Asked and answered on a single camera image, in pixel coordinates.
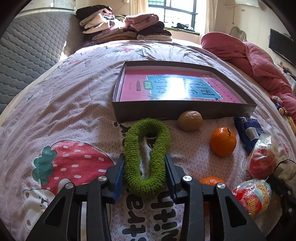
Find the green fuzzy hair scrunchie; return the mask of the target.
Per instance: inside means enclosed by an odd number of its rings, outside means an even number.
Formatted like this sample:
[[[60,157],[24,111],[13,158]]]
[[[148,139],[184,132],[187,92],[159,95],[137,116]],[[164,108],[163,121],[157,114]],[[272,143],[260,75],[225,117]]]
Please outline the green fuzzy hair scrunchie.
[[[151,150],[141,154],[145,137],[155,138]],[[125,137],[123,176],[131,192],[147,197],[161,190],[166,182],[165,154],[171,144],[170,131],[164,123],[145,118],[135,123]]]

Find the colourful toy egg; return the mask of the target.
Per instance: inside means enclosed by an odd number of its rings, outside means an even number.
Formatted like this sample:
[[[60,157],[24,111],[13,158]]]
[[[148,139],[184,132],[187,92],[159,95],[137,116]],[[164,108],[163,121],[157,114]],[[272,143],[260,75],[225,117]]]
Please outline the colourful toy egg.
[[[271,193],[271,186],[265,180],[258,179],[245,181],[232,190],[253,219],[268,208]]]

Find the orange tangerine with stem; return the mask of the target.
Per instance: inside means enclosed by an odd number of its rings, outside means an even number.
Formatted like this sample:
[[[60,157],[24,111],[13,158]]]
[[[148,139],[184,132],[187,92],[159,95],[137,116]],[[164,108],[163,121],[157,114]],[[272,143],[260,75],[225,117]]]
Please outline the orange tangerine with stem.
[[[217,128],[211,135],[210,145],[216,155],[228,157],[236,148],[236,134],[227,127]]]

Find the red ball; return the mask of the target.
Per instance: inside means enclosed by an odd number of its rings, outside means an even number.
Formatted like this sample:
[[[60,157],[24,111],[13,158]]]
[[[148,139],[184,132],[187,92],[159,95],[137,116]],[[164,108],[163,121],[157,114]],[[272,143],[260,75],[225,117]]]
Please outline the red ball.
[[[249,155],[247,171],[252,178],[267,179],[276,167],[278,156],[275,139],[271,135],[262,134]]]

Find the blue snack packet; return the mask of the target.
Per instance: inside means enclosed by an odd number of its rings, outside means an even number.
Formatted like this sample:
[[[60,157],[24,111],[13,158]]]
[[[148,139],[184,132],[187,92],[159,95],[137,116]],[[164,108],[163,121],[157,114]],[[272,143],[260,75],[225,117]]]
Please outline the blue snack packet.
[[[250,154],[264,131],[255,118],[237,117],[233,118],[233,120],[240,140],[247,154]]]

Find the small toy figures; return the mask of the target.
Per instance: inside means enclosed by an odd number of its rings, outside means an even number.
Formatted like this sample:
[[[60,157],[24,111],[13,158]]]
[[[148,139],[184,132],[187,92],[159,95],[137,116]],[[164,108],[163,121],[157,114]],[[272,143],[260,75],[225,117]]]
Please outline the small toy figures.
[[[294,123],[292,117],[288,114],[285,107],[283,106],[283,101],[278,96],[274,96],[274,95],[271,95],[270,99],[274,103],[279,114],[281,116],[283,116],[285,120],[288,121],[288,123],[290,124],[290,127],[292,128],[293,133],[295,133],[296,132],[295,123]]]

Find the pink quilted blanket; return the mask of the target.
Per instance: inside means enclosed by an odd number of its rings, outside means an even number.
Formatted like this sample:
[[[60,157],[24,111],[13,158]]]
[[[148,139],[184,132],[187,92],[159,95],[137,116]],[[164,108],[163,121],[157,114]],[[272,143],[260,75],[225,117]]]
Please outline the pink quilted blanket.
[[[288,115],[295,121],[295,95],[287,78],[266,51],[255,44],[242,42],[221,32],[205,34],[201,39],[201,46],[242,70],[270,95],[278,96]]]

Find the pile of folded clothes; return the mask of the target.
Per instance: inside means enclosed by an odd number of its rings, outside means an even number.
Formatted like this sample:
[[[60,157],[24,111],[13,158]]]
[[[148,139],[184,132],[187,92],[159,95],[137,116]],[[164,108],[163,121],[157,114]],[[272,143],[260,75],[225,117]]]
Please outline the pile of folded clothes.
[[[109,6],[95,5],[80,8],[76,18],[82,28],[86,45],[117,40],[171,41],[171,32],[155,14],[115,16]]]

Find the grey quilted headboard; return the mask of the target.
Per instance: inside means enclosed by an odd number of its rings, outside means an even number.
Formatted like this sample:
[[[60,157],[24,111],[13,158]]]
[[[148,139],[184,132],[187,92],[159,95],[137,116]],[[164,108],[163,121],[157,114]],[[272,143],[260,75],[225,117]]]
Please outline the grey quilted headboard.
[[[72,13],[41,12],[15,18],[1,37],[1,110],[59,61],[82,45]]]

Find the window with dark frame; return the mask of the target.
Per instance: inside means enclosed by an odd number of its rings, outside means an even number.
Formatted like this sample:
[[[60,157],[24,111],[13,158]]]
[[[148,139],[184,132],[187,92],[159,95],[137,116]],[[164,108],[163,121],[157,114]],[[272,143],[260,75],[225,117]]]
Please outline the window with dark frame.
[[[194,31],[196,0],[149,0],[148,4],[148,10],[158,15],[166,27]]]

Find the black wall television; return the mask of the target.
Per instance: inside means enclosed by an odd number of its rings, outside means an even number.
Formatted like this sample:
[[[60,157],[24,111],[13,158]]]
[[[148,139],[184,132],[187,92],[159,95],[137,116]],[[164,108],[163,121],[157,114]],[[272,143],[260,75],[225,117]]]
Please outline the black wall television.
[[[290,37],[271,29],[269,36],[269,48],[295,66],[295,42]]]

